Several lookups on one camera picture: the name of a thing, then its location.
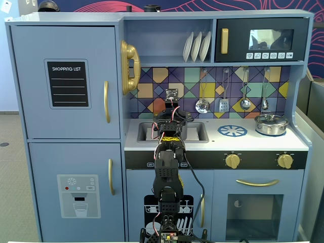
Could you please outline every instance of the yellow label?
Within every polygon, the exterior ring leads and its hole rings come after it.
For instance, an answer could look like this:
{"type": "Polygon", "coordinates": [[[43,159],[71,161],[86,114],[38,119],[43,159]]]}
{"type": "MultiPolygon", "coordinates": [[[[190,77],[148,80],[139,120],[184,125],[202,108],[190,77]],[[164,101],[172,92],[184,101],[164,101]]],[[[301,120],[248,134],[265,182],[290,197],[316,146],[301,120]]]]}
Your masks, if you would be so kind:
{"type": "Polygon", "coordinates": [[[177,137],[163,137],[162,141],[180,141],[177,137]]]}
{"type": "Polygon", "coordinates": [[[181,176],[180,176],[180,174],[178,174],[178,176],[179,176],[179,180],[180,180],[180,182],[181,182],[181,185],[182,185],[182,189],[183,189],[183,181],[182,181],[182,179],[181,179],[181,176]]]}

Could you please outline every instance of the blue cabinet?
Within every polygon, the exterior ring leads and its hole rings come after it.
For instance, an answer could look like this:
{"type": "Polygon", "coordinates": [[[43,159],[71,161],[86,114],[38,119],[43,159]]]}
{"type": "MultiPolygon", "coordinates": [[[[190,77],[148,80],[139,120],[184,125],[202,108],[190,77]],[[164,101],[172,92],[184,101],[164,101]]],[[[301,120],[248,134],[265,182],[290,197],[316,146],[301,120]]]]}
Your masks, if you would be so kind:
{"type": "Polygon", "coordinates": [[[29,149],[43,241],[125,241],[120,144],[29,149]]]}
{"type": "MultiPolygon", "coordinates": [[[[205,187],[205,205],[203,210],[200,208],[195,219],[193,232],[201,237],[203,229],[207,229],[208,239],[210,239],[214,172],[212,170],[195,170],[195,173],[205,187]]],[[[190,170],[180,170],[179,174],[184,183],[185,196],[180,205],[177,226],[184,234],[188,235],[190,219],[192,220],[192,215],[197,208],[202,189],[190,170]]],[[[154,170],[128,170],[126,177],[129,241],[138,241],[141,228],[146,228],[147,236],[154,232],[151,222],[152,218],[158,213],[157,199],[154,198],[152,193],[155,172],[154,170]]],[[[159,229],[158,218],[155,226],[159,229]]]]}
{"type": "Polygon", "coordinates": [[[292,241],[303,170],[215,170],[213,241],[292,241]]]}
{"type": "Polygon", "coordinates": [[[114,27],[11,30],[28,138],[119,139],[114,27]]]}

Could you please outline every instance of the microwave window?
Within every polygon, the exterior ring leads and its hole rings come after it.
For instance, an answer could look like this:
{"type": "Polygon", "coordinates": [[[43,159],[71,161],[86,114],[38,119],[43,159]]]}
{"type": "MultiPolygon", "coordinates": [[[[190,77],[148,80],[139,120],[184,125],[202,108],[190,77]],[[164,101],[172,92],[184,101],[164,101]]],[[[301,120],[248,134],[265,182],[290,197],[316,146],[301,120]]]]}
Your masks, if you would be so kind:
{"type": "Polygon", "coordinates": [[[249,50],[291,50],[294,30],[252,29],[249,50]]]}

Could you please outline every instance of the play kitchen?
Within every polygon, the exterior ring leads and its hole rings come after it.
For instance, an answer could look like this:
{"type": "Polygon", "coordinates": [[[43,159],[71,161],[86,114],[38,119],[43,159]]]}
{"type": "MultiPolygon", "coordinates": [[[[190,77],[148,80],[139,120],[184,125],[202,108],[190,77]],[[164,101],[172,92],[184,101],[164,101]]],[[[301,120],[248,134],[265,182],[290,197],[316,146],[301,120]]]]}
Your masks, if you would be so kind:
{"type": "Polygon", "coordinates": [[[296,241],[312,146],[294,115],[312,23],[300,10],[6,22],[40,240],[139,241],[160,227],[152,122],[176,101],[205,188],[179,163],[177,227],[218,242],[296,241]]]}

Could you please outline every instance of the gray floor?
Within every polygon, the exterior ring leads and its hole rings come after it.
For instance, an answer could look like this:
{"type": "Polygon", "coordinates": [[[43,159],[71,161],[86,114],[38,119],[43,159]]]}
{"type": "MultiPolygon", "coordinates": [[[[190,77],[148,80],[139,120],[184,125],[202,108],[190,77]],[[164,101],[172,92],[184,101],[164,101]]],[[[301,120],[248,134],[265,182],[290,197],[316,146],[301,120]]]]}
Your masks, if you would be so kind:
{"type": "Polygon", "coordinates": [[[0,243],[38,242],[19,115],[0,115],[0,243]]]}

